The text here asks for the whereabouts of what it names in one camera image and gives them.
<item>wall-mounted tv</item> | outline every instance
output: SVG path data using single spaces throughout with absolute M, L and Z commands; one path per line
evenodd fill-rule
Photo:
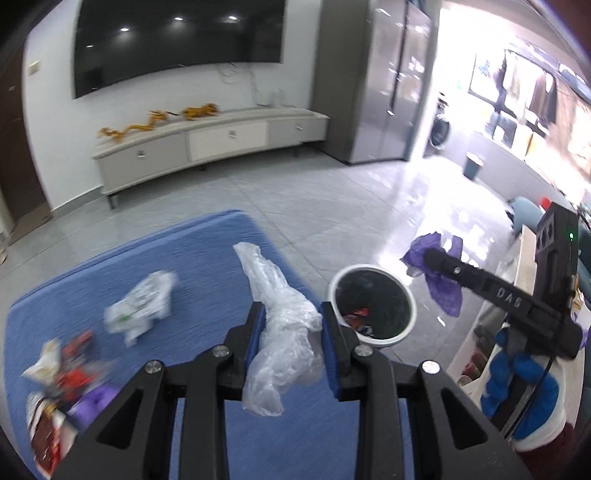
M 76 98 L 159 70 L 281 62 L 285 0 L 83 0 Z

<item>cable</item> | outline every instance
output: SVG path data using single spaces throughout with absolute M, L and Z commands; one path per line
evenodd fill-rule
M 256 106 L 269 106 L 269 105 L 265 105 L 264 103 L 259 103 L 258 96 L 259 96 L 260 91 L 256 86 L 256 75 L 255 75 L 254 70 L 252 69 L 251 64 L 248 64 L 248 73 L 251 78 L 252 103 L 254 103 Z
M 237 85 L 238 83 L 242 83 L 244 81 L 243 78 L 235 81 L 235 82 L 228 82 L 228 79 L 232 79 L 234 77 L 240 77 L 241 75 L 245 75 L 248 73 L 247 70 L 245 70 L 244 72 L 238 72 L 236 70 L 232 70 L 231 73 L 224 73 L 222 71 L 222 67 L 220 66 L 219 63 L 216 63 L 216 69 L 217 69 L 217 73 L 220 76 L 220 80 L 225 83 L 226 85 Z
M 530 409 L 532 403 L 534 402 L 536 395 L 538 394 L 538 390 L 540 389 L 542 383 L 546 379 L 546 376 L 550 372 L 550 368 L 552 367 L 552 364 L 556 360 L 556 356 L 557 356 L 557 352 L 558 352 L 558 343 L 560 341 L 560 335 L 562 334 L 563 327 L 564 327 L 564 322 L 560 322 L 560 325 L 556 329 L 556 332 L 554 332 L 554 339 L 553 339 L 554 346 L 553 346 L 553 350 L 552 350 L 552 355 L 550 356 L 550 359 L 548 360 L 548 364 L 546 365 L 546 368 L 544 369 L 544 373 L 542 374 L 542 376 L 540 377 L 540 379 L 536 383 L 536 385 L 534 387 L 534 391 L 531 393 L 530 397 L 527 399 L 527 402 L 525 403 L 523 410 L 521 410 L 521 412 L 519 412 L 519 415 L 517 415 L 517 418 L 513 422 L 513 425 L 511 425 L 511 427 L 509 427 L 509 429 L 507 430 L 505 438 L 508 438 L 515 431 L 515 429 L 519 426 L 519 424 L 521 423 L 521 420 L 523 420 L 523 417 L 525 416 L 527 411 Z

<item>gray trash can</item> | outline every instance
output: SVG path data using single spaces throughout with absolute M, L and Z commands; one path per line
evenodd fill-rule
M 482 168 L 484 163 L 474 153 L 466 153 L 466 165 L 464 166 L 464 176 L 467 179 L 474 180 L 478 171 Z

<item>wall switch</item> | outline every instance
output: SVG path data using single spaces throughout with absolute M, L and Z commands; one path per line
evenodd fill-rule
M 37 73 L 41 68 L 41 62 L 39 60 L 34 61 L 27 67 L 27 75 L 31 76 L 33 73 Z

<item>white trash bin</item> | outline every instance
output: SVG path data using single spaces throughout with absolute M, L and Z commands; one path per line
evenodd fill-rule
M 382 348 L 402 341 L 417 321 L 417 304 L 408 287 L 377 265 L 357 264 L 339 271 L 329 283 L 328 300 L 341 325 L 364 311 L 371 336 L 356 331 L 363 343 Z

